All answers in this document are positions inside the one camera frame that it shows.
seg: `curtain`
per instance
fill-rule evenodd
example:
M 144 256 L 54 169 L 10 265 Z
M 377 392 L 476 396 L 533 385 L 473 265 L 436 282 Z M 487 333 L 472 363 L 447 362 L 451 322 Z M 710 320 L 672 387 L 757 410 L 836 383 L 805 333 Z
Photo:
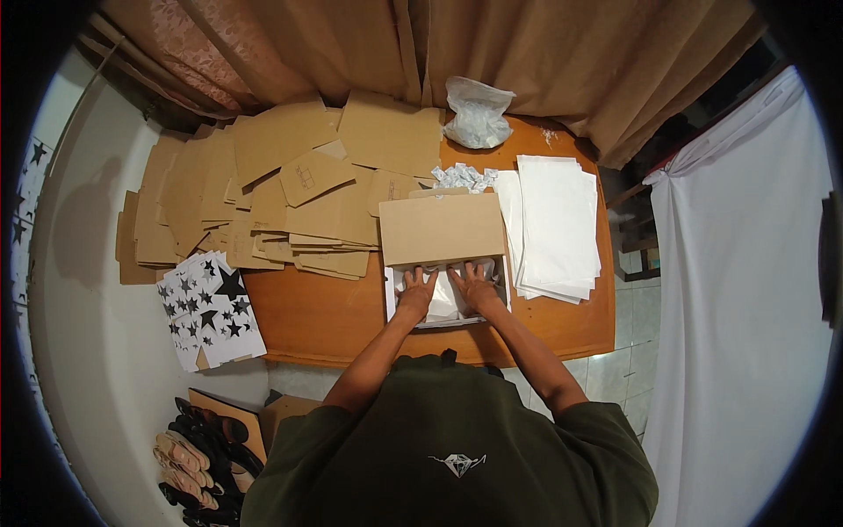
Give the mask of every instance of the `curtain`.
M 662 264 L 651 525 L 748 525 L 811 426 L 832 337 L 817 278 L 830 167 L 796 70 L 644 182 Z
M 446 107 L 462 75 L 512 90 L 620 168 L 717 81 L 764 24 L 747 0 L 106 0 L 99 34 L 139 81 L 196 113 L 254 113 L 351 87 Z M 100 55 L 103 42 L 84 37 Z

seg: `white wall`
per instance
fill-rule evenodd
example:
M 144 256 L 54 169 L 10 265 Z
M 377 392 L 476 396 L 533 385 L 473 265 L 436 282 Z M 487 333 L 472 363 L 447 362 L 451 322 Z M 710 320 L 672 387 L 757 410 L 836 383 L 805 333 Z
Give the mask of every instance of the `white wall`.
M 65 61 L 34 132 L 61 134 L 92 70 Z M 121 286 L 117 213 L 136 191 L 158 129 L 101 79 L 85 98 L 44 184 L 35 220 L 30 328 L 45 402 L 73 470 L 114 525 L 183 525 L 158 491 L 154 435 L 197 387 L 260 403 L 260 359 L 207 374 L 184 372 L 154 286 Z

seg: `brown curtain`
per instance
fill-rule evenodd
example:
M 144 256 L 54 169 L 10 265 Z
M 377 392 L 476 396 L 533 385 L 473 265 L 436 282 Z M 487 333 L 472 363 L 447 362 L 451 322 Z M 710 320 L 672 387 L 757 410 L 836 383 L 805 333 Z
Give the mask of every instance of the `brown curtain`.
M 103 10 L 110 21 L 93 26 L 127 37 L 124 70 L 203 115 L 312 89 L 341 105 L 351 87 L 446 107 L 445 80 L 462 75 L 514 91 L 511 113 L 557 119 L 614 168 L 764 30 L 746 0 L 107 0 Z

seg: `orange table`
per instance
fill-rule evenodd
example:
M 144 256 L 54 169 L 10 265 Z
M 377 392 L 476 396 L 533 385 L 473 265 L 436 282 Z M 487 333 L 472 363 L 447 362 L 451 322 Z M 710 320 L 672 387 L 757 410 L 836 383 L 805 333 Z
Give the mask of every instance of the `orange table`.
M 545 139 L 542 129 L 508 117 L 512 136 L 498 148 L 475 151 L 451 141 L 442 143 L 442 166 L 462 162 L 483 169 L 516 169 L 518 154 L 575 157 L 583 170 L 597 166 L 574 147 L 563 131 Z M 602 264 L 590 300 L 579 305 L 539 297 L 527 301 L 512 290 L 513 313 L 541 337 L 560 358 L 579 358 L 615 348 L 615 281 L 609 222 L 599 184 L 597 244 Z M 264 359 L 344 368 L 384 327 L 384 275 L 380 253 L 372 253 L 366 277 L 358 282 L 299 272 L 244 274 L 255 317 L 268 353 Z M 514 366 L 500 336 L 487 323 L 458 329 L 415 330 L 399 354 L 418 357 L 451 347 L 457 360 L 469 364 Z

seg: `tiled floor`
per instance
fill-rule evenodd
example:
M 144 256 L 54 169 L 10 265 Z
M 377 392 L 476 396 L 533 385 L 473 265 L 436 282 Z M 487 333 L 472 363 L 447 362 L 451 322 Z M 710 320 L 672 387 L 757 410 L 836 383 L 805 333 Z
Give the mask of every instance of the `tiled floor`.
M 640 269 L 637 258 L 618 255 L 627 272 Z M 639 439 L 644 438 L 656 376 L 661 279 L 623 283 L 615 276 L 615 350 L 603 355 L 566 361 L 591 401 L 616 402 L 624 410 Z M 278 364 L 269 370 L 269 387 L 282 393 L 322 400 L 342 370 L 297 364 Z M 515 384 L 525 406 L 550 417 L 545 403 L 517 368 L 503 370 Z

